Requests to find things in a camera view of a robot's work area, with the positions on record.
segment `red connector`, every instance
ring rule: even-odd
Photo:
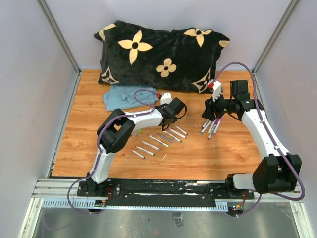
[[[213,87],[213,83],[208,84],[209,89],[212,89],[212,87]]]

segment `blue cloth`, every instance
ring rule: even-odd
[[[134,93],[139,89],[148,89],[157,92],[157,90],[152,87],[111,85],[110,90],[104,94],[104,103],[107,112],[111,112],[117,108],[129,109],[144,106],[134,99]],[[159,100],[156,94],[147,91],[138,92],[136,97],[141,102],[151,105]]]

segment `metal floor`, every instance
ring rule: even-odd
[[[42,209],[33,237],[298,238],[299,234],[289,203],[261,202],[239,219],[225,212],[186,211],[183,212],[183,224],[173,219],[172,211],[105,210],[89,216],[68,208]]]

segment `marker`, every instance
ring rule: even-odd
[[[215,122],[216,122],[216,120],[214,120],[214,121],[211,123],[211,126],[209,127],[208,133],[211,132],[211,129],[212,129],[212,127],[213,127],[213,125],[214,125]]]
[[[162,135],[162,134],[160,134],[160,133],[158,133],[158,135],[161,136],[161,137],[163,137],[165,140],[168,140],[168,141],[170,141],[170,142],[172,142],[172,143],[175,143],[175,141],[173,141],[172,139],[168,138],[168,137],[165,136],[165,135]]]
[[[207,130],[207,128],[211,125],[211,123],[212,123],[211,120],[208,121],[207,125],[204,127],[204,129],[202,129],[202,131],[200,133],[203,134]]]
[[[219,120],[218,123],[217,123],[216,128],[215,128],[214,131],[213,131],[213,134],[214,134],[214,135],[216,135],[216,133],[217,133],[217,131],[218,131],[218,128],[219,128],[221,122],[222,122],[222,118],[220,118],[220,120]]]
[[[182,128],[180,128],[179,126],[175,126],[177,129],[179,129],[182,133],[184,133],[185,135],[188,135],[188,133],[186,131],[184,131]]]
[[[170,137],[173,137],[175,140],[179,141],[179,142],[183,142],[182,140],[178,139],[176,136],[172,135],[171,133],[167,132],[166,130],[163,131],[164,133],[168,134]]]
[[[135,150],[131,150],[134,154],[140,156],[142,159],[145,159],[145,157],[141,154],[139,154],[138,152],[136,152]]]
[[[170,147],[168,144],[165,144],[163,141],[160,141],[159,139],[156,139],[155,137],[149,135],[149,138],[156,140],[157,142],[161,143],[162,145],[166,146],[166,147]]]
[[[141,151],[143,151],[143,152],[145,152],[145,153],[147,153],[147,154],[149,154],[149,155],[154,155],[154,153],[152,153],[151,151],[148,151],[148,150],[146,150],[146,149],[143,149],[143,148],[141,148],[140,146],[136,146],[137,147],[137,149],[139,149],[139,150],[141,150]]]
[[[218,123],[218,120],[215,120],[215,123],[213,124],[212,128],[211,128],[211,132],[209,133],[208,137],[207,137],[207,140],[210,140],[211,136],[212,136],[212,133],[214,132],[214,129],[216,128],[217,126],[217,123]]]
[[[171,128],[169,128],[169,130],[170,130],[171,132],[174,132],[176,135],[178,135],[178,136],[180,136],[180,137],[186,139],[186,136],[185,136],[185,135],[183,135],[183,134],[181,134],[181,133],[178,133],[176,130],[173,130],[173,129],[171,129]]]
[[[141,141],[143,144],[145,144],[145,145],[147,145],[147,146],[149,146],[149,147],[151,147],[152,149],[155,149],[155,150],[157,150],[157,151],[160,151],[160,149],[159,148],[157,148],[156,146],[154,146],[154,145],[151,145],[151,144],[149,144],[149,143],[147,143],[147,142],[145,142],[145,141]]]
[[[208,119],[205,121],[205,123],[204,123],[203,126],[202,126],[202,129],[205,128],[205,126],[207,125],[208,121],[209,121]]]

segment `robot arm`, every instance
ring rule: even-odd
[[[206,110],[202,117],[214,121],[225,113],[237,114],[238,120],[247,127],[253,137],[262,161],[253,173],[228,175],[226,179],[228,189],[255,190],[260,194],[293,191],[297,179],[281,158],[262,122],[265,121],[268,130],[277,142],[278,148],[291,162],[297,173],[299,173],[302,163],[300,157],[298,155],[291,155],[278,140],[272,127],[266,120],[263,106],[258,101],[260,113],[263,117],[263,120],[260,119],[255,101],[250,99],[247,80],[231,81],[230,90],[230,99],[224,99],[221,94],[221,83],[216,81],[212,85],[212,97],[205,101]]]
[[[111,115],[105,120],[105,122],[97,130],[97,135],[100,135],[101,130],[106,124],[113,118],[119,115],[127,115],[127,117],[119,118],[115,120],[112,125],[110,125],[101,135],[100,147],[102,149],[101,156],[95,172],[91,169],[89,174],[92,174],[87,182],[93,190],[98,190],[98,184],[104,182],[108,178],[108,172],[115,154],[120,151],[127,143],[130,135],[133,131],[142,129],[149,126],[162,126],[165,130],[170,124],[176,122],[182,117],[177,117],[177,115],[185,108],[185,113],[187,111],[186,105],[180,101],[178,98],[174,98],[169,104],[163,104],[155,107],[155,109],[147,110],[137,113],[124,113],[121,109],[114,110]]]

